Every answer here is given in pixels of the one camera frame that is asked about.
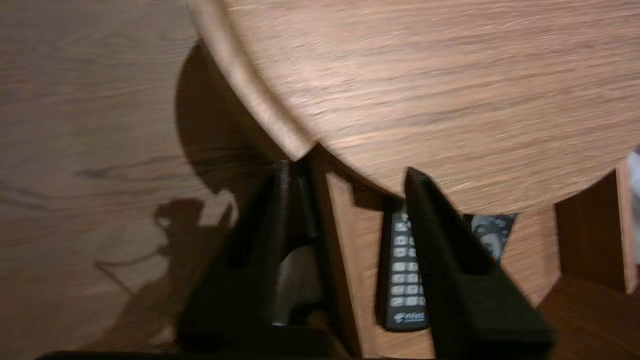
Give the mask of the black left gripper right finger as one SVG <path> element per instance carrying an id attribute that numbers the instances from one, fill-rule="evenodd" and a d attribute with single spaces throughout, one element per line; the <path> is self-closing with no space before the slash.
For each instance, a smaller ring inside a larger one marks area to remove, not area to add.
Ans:
<path id="1" fill-rule="evenodd" d="M 438 360 L 546 360 L 553 328 L 429 175 L 409 167 L 407 215 Z"/>

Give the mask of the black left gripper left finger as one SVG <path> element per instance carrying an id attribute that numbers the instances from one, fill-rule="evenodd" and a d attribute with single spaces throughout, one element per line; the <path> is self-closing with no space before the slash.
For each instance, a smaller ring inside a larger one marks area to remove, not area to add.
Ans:
<path id="1" fill-rule="evenodd" d="M 177 322 L 186 353 L 331 353 L 322 235 L 306 174 L 277 162 Z"/>

